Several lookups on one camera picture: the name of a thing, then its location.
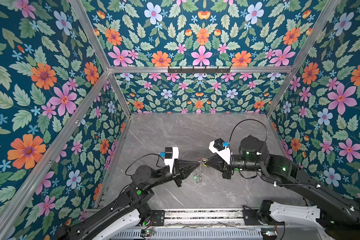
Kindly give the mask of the metal keyring with red handle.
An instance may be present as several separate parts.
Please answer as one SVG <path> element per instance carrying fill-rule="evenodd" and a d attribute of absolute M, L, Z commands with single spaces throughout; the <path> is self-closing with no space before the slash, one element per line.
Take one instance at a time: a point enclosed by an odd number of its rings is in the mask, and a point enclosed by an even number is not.
<path fill-rule="evenodd" d="M 202 176 L 203 176 L 203 172 L 202 172 L 203 162 L 202 162 L 202 159 L 201 159 L 201 158 L 199 158 L 198 163 L 199 163 L 199 166 L 197 167 L 197 172 L 196 172 L 196 174 L 195 174 L 194 176 L 197 176 L 197 177 L 198 177 L 197 181 L 195 180 L 196 183 L 197 183 L 198 185 L 201 185 L 201 184 L 202 184 Z"/>

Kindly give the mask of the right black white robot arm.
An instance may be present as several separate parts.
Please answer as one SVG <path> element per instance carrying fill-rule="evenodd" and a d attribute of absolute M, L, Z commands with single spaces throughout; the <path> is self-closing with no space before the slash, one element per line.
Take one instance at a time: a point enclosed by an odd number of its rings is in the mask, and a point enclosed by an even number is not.
<path fill-rule="evenodd" d="M 264 200 L 264 219 L 316 227 L 334 240 L 360 240 L 360 201 L 336 193 L 290 159 L 270 154 L 265 141 L 249 135 L 242 139 L 237 155 L 222 139 L 210 142 L 209 149 L 213 156 L 206 166 L 222 172 L 224 179 L 231 179 L 234 173 L 254 172 L 274 187 L 289 189 L 312 203 L 301 207 Z"/>

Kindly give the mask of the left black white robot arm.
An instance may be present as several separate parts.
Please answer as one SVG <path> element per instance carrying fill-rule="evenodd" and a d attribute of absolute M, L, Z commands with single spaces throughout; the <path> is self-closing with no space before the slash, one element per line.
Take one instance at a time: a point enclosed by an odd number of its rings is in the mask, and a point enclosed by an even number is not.
<path fill-rule="evenodd" d="M 153 188 L 171 181 L 180 187 L 199 165 L 185 160 L 175 160 L 172 170 L 168 166 L 153 169 L 141 165 L 131 176 L 132 182 L 115 200 L 76 225 L 60 227 L 57 239 L 109 240 L 125 229 L 148 225 L 152 217 L 148 201 L 154 196 Z"/>

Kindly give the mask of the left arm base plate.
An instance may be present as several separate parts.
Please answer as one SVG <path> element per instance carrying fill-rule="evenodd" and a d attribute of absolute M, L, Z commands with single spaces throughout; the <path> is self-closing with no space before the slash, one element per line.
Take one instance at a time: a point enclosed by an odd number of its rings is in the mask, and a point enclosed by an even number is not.
<path fill-rule="evenodd" d="M 148 226 L 162 227 L 165 222 L 165 215 L 166 215 L 165 210 L 153 210 L 152 213 L 149 215 L 149 217 L 146 220 L 144 220 L 143 225 L 146 227 Z"/>

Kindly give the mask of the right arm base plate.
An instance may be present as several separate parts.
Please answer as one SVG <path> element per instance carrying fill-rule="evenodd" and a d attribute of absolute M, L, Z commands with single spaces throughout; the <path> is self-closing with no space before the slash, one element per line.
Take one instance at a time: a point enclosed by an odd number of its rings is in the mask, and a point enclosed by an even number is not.
<path fill-rule="evenodd" d="M 282 225 L 284 222 L 278 222 L 271 217 L 271 204 L 272 201 L 262 201 L 261 206 L 258 209 L 250 208 L 246 205 L 243 205 L 242 213 L 243 220 L 247 226 L 254 225 Z"/>

